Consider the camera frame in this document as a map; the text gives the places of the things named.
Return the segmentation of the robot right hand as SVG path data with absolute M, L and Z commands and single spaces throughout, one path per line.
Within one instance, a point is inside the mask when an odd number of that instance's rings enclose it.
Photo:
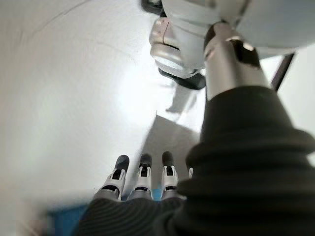
M 168 199 L 114 200 L 109 180 L 79 221 L 76 236 L 312 236 L 315 140 L 293 127 L 269 87 L 257 52 L 229 24 L 204 41 L 206 104 L 189 179 L 164 187 Z

